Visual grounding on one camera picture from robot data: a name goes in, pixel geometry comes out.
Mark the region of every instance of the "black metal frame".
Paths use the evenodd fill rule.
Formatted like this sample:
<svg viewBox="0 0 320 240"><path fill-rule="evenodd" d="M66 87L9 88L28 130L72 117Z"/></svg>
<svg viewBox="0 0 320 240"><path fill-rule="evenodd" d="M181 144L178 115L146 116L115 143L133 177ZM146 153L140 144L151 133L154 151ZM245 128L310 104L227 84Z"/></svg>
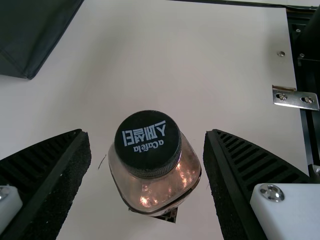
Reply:
<svg viewBox="0 0 320 240"><path fill-rule="evenodd" d="M297 90L320 93L320 61L303 53L297 39L303 33L313 13L287 12L292 58ZM320 165L320 112L300 110L308 165Z"/></svg>

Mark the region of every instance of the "metal screw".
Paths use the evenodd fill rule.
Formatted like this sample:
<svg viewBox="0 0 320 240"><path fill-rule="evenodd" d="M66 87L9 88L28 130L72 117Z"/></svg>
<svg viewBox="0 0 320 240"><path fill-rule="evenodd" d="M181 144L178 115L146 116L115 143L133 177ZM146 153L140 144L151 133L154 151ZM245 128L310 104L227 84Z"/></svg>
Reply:
<svg viewBox="0 0 320 240"><path fill-rule="evenodd" d="M10 193L10 189L5 186L0 186L0 201L5 199Z"/></svg>
<svg viewBox="0 0 320 240"><path fill-rule="evenodd" d="M282 101L287 100L288 98L284 93L277 93L275 96Z"/></svg>
<svg viewBox="0 0 320 240"><path fill-rule="evenodd" d="M278 51L276 53L279 57L284 57L286 55L286 53L284 51Z"/></svg>
<svg viewBox="0 0 320 240"><path fill-rule="evenodd" d="M269 183L262 184L259 190L263 197L265 197L266 199L272 202L278 203L278 202L282 202L285 199L285 195L282 192L282 190L274 184L269 184Z"/></svg>
<svg viewBox="0 0 320 240"><path fill-rule="evenodd" d="M305 102L307 104L312 104L314 102L313 99L311 97L309 97L309 96L302 97L301 101L303 101L303 102Z"/></svg>

